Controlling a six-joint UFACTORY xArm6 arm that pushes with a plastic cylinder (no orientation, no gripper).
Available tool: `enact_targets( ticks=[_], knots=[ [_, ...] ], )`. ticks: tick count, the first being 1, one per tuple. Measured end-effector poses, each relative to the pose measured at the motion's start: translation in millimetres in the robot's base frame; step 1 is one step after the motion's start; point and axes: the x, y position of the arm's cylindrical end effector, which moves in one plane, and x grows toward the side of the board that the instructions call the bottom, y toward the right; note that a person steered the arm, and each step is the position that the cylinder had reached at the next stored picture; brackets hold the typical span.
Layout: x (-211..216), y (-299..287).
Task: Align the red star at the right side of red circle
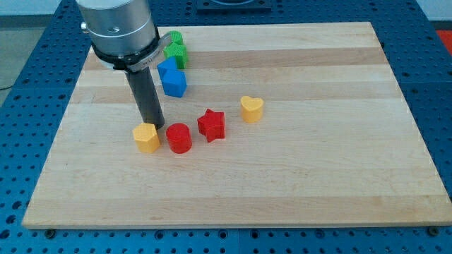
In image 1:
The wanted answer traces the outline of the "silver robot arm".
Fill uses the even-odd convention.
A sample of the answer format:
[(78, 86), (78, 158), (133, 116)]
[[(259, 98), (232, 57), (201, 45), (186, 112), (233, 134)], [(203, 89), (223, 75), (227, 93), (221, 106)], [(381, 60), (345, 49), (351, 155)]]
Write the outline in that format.
[(172, 43), (153, 22), (147, 0), (77, 0), (81, 30), (89, 34), (96, 56), (109, 68), (137, 73)]

